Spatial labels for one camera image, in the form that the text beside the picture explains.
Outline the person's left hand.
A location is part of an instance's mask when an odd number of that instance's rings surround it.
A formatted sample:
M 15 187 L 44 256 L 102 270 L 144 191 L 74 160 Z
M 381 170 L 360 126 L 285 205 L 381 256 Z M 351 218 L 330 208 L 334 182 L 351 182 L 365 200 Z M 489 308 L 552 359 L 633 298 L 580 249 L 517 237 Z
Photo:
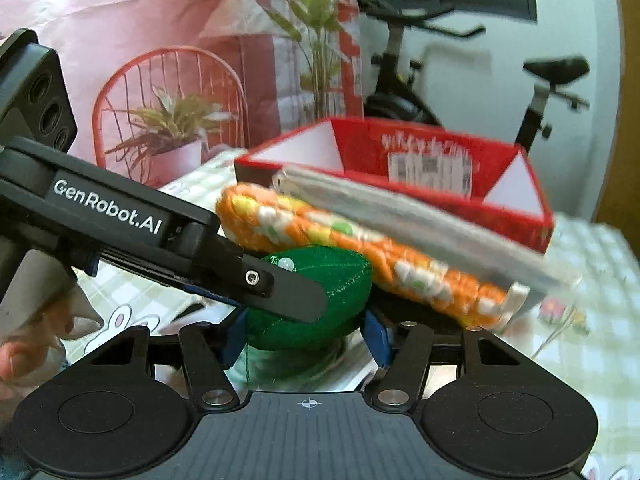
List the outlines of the person's left hand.
M 102 326 L 69 266 L 26 252 L 1 299 L 1 402 L 16 403 L 53 377 L 66 358 L 64 342 Z

